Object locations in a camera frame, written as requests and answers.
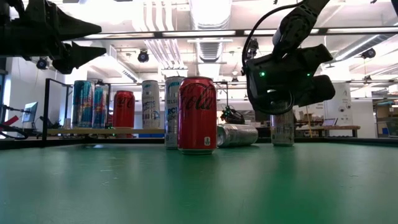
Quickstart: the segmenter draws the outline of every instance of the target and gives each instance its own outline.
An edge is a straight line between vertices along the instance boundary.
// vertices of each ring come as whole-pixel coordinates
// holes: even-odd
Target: green tabletop
[[[398,148],[0,151],[0,223],[398,223]]]

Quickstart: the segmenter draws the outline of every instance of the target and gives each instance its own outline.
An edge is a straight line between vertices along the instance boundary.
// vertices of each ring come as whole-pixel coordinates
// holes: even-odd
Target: wooden shelf
[[[48,129],[47,134],[164,134],[164,129]]]

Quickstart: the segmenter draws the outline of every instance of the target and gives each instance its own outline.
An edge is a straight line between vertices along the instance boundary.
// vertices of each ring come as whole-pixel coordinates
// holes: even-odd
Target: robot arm
[[[329,51],[322,44],[298,49],[310,35],[319,13],[328,2],[303,0],[291,6],[282,6],[267,13],[256,23],[242,54],[248,98],[255,110],[278,115],[290,111],[294,105],[306,106],[334,97],[335,89],[329,77],[314,77],[321,63],[333,59]],[[293,7],[295,9],[282,20],[273,37],[272,53],[247,60],[245,55],[249,39],[259,24],[271,14]]]
[[[318,16],[330,0],[304,0],[303,4],[293,9],[282,19],[277,32],[272,38],[275,58],[282,58],[297,49],[310,35]]]
[[[101,32],[101,27],[66,15],[56,4],[29,0],[24,9],[21,0],[6,0],[3,7],[14,6],[19,18],[0,24],[0,57],[48,56],[63,74],[106,53],[101,47],[81,47],[63,41]]]

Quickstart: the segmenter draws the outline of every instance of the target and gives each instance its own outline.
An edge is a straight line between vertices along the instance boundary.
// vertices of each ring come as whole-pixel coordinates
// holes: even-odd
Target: red coca-cola can
[[[114,96],[113,127],[133,128],[136,98],[131,91],[119,90]]]
[[[217,147],[217,99],[213,81],[188,77],[178,93],[178,149],[183,154],[211,154]]]

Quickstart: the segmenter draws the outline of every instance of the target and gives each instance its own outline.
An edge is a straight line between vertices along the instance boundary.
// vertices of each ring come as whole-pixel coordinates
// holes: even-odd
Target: can
[[[213,81],[188,77],[178,93],[178,149],[183,154],[211,154],[217,147],[217,99]]]
[[[154,80],[142,82],[142,127],[160,128],[159,84]]]
[[[113,128],[133,128],[136,108],[136,98],[133,92],[117,91],[113,105]]]
[[[165,84],[165,146],[178,149],[178,89],[184,77],[169,77]]]
[[[286,108],[287,103],[279,103]],[[271,143],[274,146],[293,146],[294,115],[293,110],[281,115],[271,115]]]
[[[71,128],[92,128],[94,110],[94,83],[77,80],[73,84]]]
[[[246,124],[217,125],[217,146],[238,147],[250,146],[259,138],[258,130]]]
[[[107,86],[96,86],[94,91],[94,121],[93,128],[104,129],[108,117],[106,102],[109,97]]]

